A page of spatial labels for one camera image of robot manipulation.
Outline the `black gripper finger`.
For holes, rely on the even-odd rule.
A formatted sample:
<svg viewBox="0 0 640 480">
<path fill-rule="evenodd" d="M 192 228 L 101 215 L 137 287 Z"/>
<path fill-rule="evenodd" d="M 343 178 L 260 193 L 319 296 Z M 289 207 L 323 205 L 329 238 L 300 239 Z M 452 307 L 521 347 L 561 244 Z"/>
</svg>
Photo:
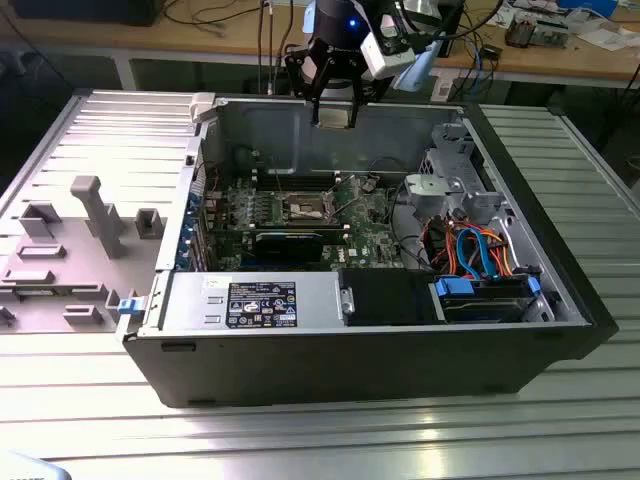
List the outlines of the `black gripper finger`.
<svg viewBox="0 0 640 480">
<path fill-rule="evenodd" d="M 354 128 L 360 107 L 381 100 L 389 88 L 389 79 L 375 79 L 364 57 L 353 52 L 349 55 L 348 73 L 353 90 L 348 127 Z"/>
<path fill-rule="evenodd" d="M 329 45 L 310 45 L 292 50 L 285 56 L 294 95 L 312 104 L 313 126 L 319 125 L 320 98 L 332 78 L 333 51 Z"/>
</svg>

